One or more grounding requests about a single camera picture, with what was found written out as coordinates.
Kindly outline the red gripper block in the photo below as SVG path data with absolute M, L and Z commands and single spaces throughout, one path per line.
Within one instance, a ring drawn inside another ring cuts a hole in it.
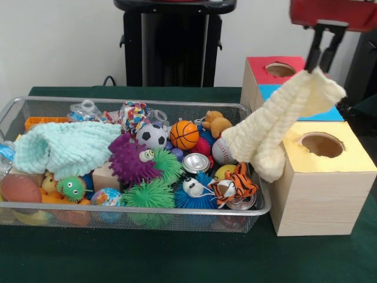
M 313 27 L 319 21 L 345 22 L 348 30 L 365 32 L 376 28 L 376 1 L 291 0 L 290 19 L 293 24 Z M 346 28 L 327 28 L 333 34 L 329 46 L 321 52 L 325 24 L 314 27 L 314 37 L 306 59 L 306 71 L 319 67 L 328 73 L 343 40 Z

